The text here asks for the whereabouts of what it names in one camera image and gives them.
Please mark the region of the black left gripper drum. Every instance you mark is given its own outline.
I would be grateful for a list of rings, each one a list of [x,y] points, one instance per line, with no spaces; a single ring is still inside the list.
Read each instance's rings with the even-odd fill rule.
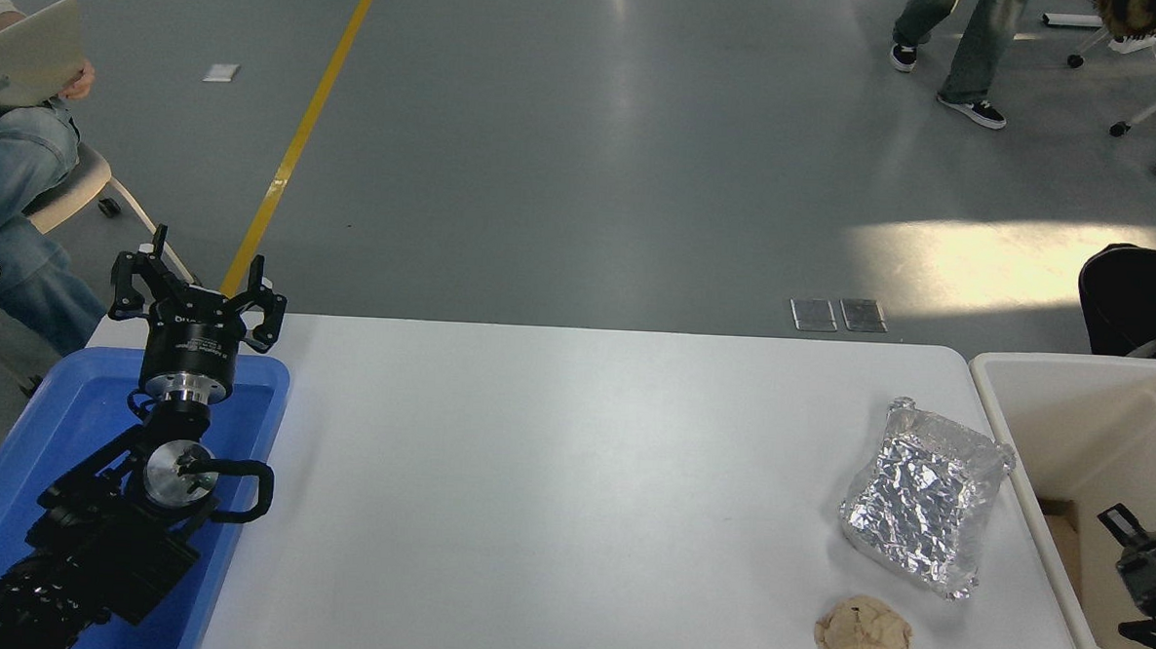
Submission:
[[[176,373],[232,384],[246,327],[224,298],[205,289],[157,294],[149,309],[148,338],[139,379]]]

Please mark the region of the person's hand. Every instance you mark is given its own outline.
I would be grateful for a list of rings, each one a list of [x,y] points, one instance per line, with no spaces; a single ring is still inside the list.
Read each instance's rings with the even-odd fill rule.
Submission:
[[[95,79],[96,71],[92,62],[84,60],[82,66],[77,68],[77,74],[58,91],[58,97],[62,99],[84,99],[92,93]]]

